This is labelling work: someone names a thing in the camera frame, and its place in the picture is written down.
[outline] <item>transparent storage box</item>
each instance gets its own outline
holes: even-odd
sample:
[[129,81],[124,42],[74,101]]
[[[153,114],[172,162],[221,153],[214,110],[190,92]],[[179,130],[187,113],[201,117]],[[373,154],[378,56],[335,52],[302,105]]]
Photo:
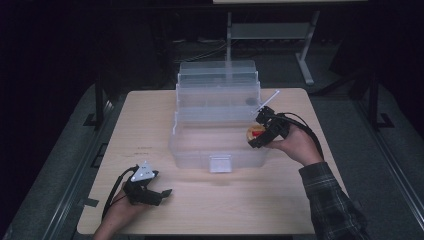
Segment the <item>transparent storage box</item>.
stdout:
[[179,168],[231,172],[261,167],[266,149],[247,143],[261,104],[253,61],[182,63],[170,150]]

